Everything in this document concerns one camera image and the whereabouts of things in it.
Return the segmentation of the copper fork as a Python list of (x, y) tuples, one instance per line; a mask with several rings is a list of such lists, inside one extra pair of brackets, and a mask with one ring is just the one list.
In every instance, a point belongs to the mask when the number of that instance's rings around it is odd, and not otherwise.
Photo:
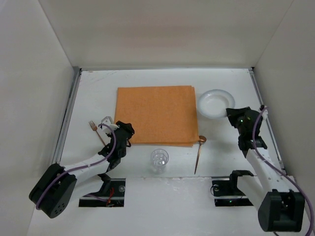
[(106, 143), (104, 142), (104, 140), (102, 139), (102, 137), (100, 136), (100, 134), (99, 134), (99, 132), (98, 132), (98, 130), (97, 130), (96, 124), (95, 124), (92, 120), (90, 120), (90, 121), (89, 121), (89, 125), (90, 125), (92, 131), (94, 131), (94, 132), (97, 134), (97, 136), (99, 137), (99, 139), (100, 139), (100, 141), (102, 142), (102, 144), (103, 144), (104, 146), (106, 146)]

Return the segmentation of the white round plate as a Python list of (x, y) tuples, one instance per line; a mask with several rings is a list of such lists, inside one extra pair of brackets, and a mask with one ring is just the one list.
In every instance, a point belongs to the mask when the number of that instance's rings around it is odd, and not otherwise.
[(227, 108), (234, 109), (235, 99), (227, 91), (212, 89), (203, 93), (197, 101), (197, 110), (201, 115), (209, 119), (227, 117)]

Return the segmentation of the orange cloth placemat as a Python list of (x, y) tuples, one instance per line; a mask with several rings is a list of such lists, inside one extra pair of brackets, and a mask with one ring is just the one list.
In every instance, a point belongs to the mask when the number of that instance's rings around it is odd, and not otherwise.
[(199, 139), (195, 89), (118, 88), (115, 121), (132, 124), (132, 144), (191, 147)]

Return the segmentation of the clear drinking glass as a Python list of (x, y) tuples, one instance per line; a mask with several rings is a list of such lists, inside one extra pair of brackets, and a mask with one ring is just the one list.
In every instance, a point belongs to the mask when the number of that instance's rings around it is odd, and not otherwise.
[(156, 149), (151, 153), (151, 168), (153, 173), (161, 174), (169, 161), (169, 154), (163, 149)]

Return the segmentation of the copper spoon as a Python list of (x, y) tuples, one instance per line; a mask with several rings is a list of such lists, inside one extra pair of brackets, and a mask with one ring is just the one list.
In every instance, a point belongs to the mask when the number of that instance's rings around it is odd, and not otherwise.
[(199, 141), (198, 141), (199, 146), (198, 146), (198, 152), (197, 152), (196, 162), (195, 162), (195, 167), (194, 167), (194, 174), (196, 174), (196, 171), (197, 171), (198, 162), (199, 162), (199, 158), (201, 154), (201, 147), (206, 141), (207, 141), (207, 138), (205, 136), (202, 136), (202, 135), (199, 136)]

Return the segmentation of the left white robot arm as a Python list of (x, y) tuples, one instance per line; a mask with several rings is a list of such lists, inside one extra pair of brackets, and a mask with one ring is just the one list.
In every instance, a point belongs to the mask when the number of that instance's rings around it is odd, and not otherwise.
[(99, 127), (104, 128), (110, 138), (101, 151), (76, 164), (50, 165), (31, 190), (29, 200), (49, 218), (59, 216), (70, 201), (107, 187), (110, 182), (107, 173), (126, 156), (126, 149), (131, 146), (130, 139), (135, 133), (131, 123), (117, 121), (111, 125), (101, 123)]

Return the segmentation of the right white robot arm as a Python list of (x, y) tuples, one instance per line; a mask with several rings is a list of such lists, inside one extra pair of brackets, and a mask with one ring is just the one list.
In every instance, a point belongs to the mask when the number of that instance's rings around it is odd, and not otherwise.
[(260, 136), (267, 116), (250, 107), (226, 109), (230, 124), (238, 130), (238, 146), (254, 172), (234, 170), (229, 177), (233, 190), (239, 190), (257, 210), (258, 222), (265, 232), (299, 232), (302, 229), (305, 197), (283, 172), (275, 167), (268, 147)]

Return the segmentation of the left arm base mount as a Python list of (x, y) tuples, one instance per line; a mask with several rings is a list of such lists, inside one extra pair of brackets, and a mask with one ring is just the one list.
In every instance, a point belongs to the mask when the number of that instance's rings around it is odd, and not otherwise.
[(99, 174), (103, 181), (97, 192), (83, 196), (79, 200), (79, 207), (124, 207), (126, 179), (111, 178), (107, 174)]

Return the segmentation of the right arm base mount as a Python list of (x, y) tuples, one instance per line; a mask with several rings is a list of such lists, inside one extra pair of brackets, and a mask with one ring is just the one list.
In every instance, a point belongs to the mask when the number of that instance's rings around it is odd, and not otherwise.
[(212, 178), (210, 194), (214, 197), (216, 207), (246, 207), (253, 206), (248, 197), (237, 188), (238, 177), (251, 176), (246, 170), (234, 170), (228, 177)]

